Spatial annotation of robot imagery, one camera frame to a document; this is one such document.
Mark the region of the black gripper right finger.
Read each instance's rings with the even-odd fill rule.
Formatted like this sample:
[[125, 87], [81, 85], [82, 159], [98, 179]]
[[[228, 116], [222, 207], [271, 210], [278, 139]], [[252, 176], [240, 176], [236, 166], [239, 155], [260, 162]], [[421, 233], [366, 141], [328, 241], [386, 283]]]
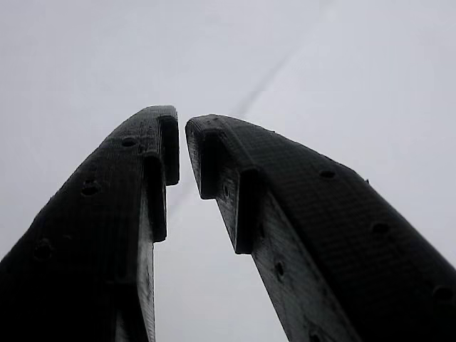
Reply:
[[190, 119], [200, 197], [290, 341], [453, 341], [455, 268], [360, 175], [223, 115]]

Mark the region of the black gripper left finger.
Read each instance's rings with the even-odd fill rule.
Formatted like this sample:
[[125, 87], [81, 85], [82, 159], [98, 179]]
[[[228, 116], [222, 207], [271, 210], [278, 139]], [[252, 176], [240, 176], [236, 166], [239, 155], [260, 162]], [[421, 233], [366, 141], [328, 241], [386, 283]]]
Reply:
[[154, 341], [153, 245], [179, 178], [174, 107], [114, 129], [1, 260], [1, 339]]

